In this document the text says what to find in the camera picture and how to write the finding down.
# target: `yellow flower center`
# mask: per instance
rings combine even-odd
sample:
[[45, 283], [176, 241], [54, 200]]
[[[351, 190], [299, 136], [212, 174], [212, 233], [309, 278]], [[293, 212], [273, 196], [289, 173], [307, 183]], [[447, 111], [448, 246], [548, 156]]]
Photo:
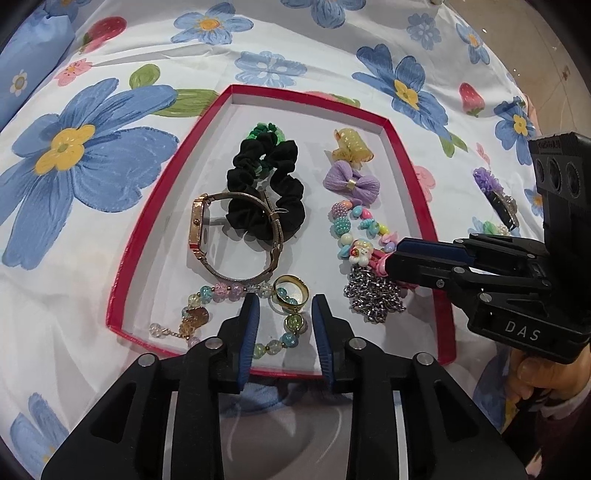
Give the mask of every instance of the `yellow flower center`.
[[527, 120], [522, 116], [513, 115], [513, 121], [515, 122], [515, 124], [513, 125], [515, 131], [527, 137]]
[[396, 88], [396, 95], [398, 98], [407, 102], [415, 110], [418, 110], [418, 93], [412, 88], [408, 88], [400, 80], [394, 80], [394, 88]]
[[37, 163], [35, 173], [46, 174], [56, 168], [68, 170], [76, 165], [84, 155], [84, 142], [95, 134], [94, 125], [82, 125], [80, 128], [65, 128], [51, 140], [51, 148], [45, 152]]
[[473, 33], [468, 34], [468, 38], [470, 39], [470, 45], [472, 45], [474, 48], [480, 46], [480, 43], [478, 43], [478, 39]]
[[216, 20], [215, 18], [204, 18], [203, 20], [199, 21], [199, 27], [202, 30], [214, 30], [215, 28], [219, 27], [221, 23]]

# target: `pillow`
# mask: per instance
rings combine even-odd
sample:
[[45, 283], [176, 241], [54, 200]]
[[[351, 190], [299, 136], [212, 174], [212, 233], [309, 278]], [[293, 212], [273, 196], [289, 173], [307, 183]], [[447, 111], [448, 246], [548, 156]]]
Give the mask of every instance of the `pillow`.
[[74, 40], [70, 18], [50, 17], [44, 7], [37, 8], [18, 27], [0, 53], [0, 131]]

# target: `purple bow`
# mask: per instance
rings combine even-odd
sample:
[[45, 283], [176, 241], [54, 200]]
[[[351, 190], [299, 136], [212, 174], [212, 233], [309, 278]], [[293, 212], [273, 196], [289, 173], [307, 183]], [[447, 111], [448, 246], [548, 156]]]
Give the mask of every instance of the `purple bow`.
[[373, 175], [361, 175], [345, 160], [336, 161], [324, 177], [324, 188], [344, 193], [353, 204], [371, 205], [379, 193], [379, 180]]

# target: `blue flower print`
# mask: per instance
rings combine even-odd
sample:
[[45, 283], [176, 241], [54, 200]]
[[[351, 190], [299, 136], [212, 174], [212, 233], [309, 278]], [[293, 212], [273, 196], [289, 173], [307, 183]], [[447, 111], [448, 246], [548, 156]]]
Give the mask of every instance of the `blue flower print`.
[[524, 111], [525, 103], [521, 97], [513, 97], [511, 103], [503, 102], [495, 107], [495, 115], [502, 118], [495, 127], [495, 135], [501, 140], [505, 150], [517, 143], [517, 160], [522, 165], [531, 165], [529, 137], [535, 135], [534, 125]]
[[544, 218], [544, 203], [542, 200], [542, 195], [538, 193], [538, 191], [534, 188], [524, 189], [523, 193], [525, 193], [525, 197], [527, 201], [531, 205], [531, 212], [536, 215], [536, 217]]
[[91, 0], [47, 0], [45, 10], [50, 17], [67, 15], [70, 22], [73, 22], [78, 16], [78, 9], [90, 2]]
[[412, 14], [408, 17], [407, 32], [410, 38], [421, 42], [425, 50], [432, 50], [435, 43], [441, 42], [439, 29], [435, 27], [435, 19], [428, 14]]
[[243, 51], [234, 64], [242, 70], [236, 75], [239, 82], [273, 88], [294, 86], [293, 77], [300, 77], [308, 71], [303, 63], [286, 60], [283, 55], [270, 51]]
[[38, 480], [45, 464], [68, 436], [68, 431], [38, 393], [29, 397], [28, 408], [36, 426], [19, 413], [10, 427], [10, 439], [17, 459]]
[[394, 110], [410, 117], [417, 125], [452, 141], [445, 128], [448, 121], [445, 109], [431, 93], [421, 90], [425, 84], [425, 70], [414, 57], [404, 57], [394, 70], [390, 51], [381, 43], [375, 48], [361, 47], [357, 51], [357, 58], [374, 75], [355, 72], [352, 75], [355, 80], [390, 95]]
[[483, 41], [478, 36], [478, 33], [476, 33], [472, 27], [460, 23], [456, 24], [456, 30], [462, 41], [468, 44], [470, 61], [476, 65], [482, 60], [483, 63], [488, 65], [491, 62], [491, 56], [486, 51]]
[[361, 10], [366, 0], [281, 0], [290, 8], [310, 8], [312, 19], [323, 28], [339, 28], [345, 23], [345, 10]]
[[181, 15], [174, 26], [183, 31], [170, 39], [172, 43], [199, 40], [208, 45], [232, 43], [232, 32], [245, 32], [254, 24], [247, 18], [235, 17], [234, 5], [227, 2], [214, 5], [204, 14], [191, 12]]
[[66, 224], [74, 198], [101, 212], [137, 204], [178, 138], [149, 127], [121, 129], [174, 103], [177, 92], [151, 85], [113, 96], [119, 80], [80, 91], [61, 114], [35, 120], [12, 145], [22, 158], [0, 175], [0, 225], [20, 208], [2, 262], [32, 270]]

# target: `strawberry print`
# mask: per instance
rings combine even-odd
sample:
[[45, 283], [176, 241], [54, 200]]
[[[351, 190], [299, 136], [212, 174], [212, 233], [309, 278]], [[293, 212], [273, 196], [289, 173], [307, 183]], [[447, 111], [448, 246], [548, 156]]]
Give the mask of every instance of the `strawberry print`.
[[80, 53], [95, 51], [103, 43], [120, 35], [127, 27], [127, 22], [122, 17], [107, 17], [96, 22], [84, 35]]
[[469, 83], [460, 85], [460, 96], [462, 97], [462, 108], [467, 115], [478, 117], [478, 114], [484, 110], [484, 98], [478, 95]]

